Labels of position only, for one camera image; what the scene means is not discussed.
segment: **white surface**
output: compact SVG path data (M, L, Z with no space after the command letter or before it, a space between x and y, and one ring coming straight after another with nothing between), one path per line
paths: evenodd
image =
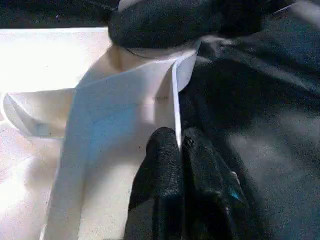
M0 239L37 240L46 211L61 142L27 139L0 123Z
M107 28L0 30L0 89L75 88L110 45Z
M132 54L112 45L107 28L0 30L0 90L9 94L2 115L24 135L61 138L76 86L176 59L196 45ZM179 82L179 91L187 83Z
M196 53L77 88L41 239L123 237L130 190L150 135L171 127L181 144L177 81L187 83L191 75L178 72L192 67L183 63L195 61Z

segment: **black fabric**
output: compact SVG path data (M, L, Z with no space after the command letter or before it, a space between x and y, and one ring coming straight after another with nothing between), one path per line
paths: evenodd
M181 118L237 173L263 238L313 240L320 238L320 8L292 9L253 36L204 39L180 93Z
M183 191L175 132L160 128L150 137L133 182L125 239L180 240Z
M198 129L183 132L186 229L191 240L260 239L237 175Z
M237 26L238 32L260 30L261 16L274 1L143 0L108 23L114 43L125 48L169 48Z
M103 27L120 0L3 0L1 29Z

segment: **gloved hand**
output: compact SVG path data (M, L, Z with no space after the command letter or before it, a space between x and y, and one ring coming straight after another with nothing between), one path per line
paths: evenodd
M151 136L133 182L125 239L180 240L183 222L191 240L259 239L237 175L199 130L183 134L183 161L172 129Z
M272 0L142 0L111 15L112 41L125 48L169 48L240 24L260 24Z

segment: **dark cloth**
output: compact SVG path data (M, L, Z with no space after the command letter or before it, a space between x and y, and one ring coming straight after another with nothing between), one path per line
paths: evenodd
M266 239L320 238L319 9L301 2L253 36L204 39L180 93L182 126L237 173Z

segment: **white cardboard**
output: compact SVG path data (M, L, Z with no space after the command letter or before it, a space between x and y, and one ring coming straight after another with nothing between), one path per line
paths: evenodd
M149 137L170 127L181 145L179 86L196 54L78 86L41 240L122 239Z

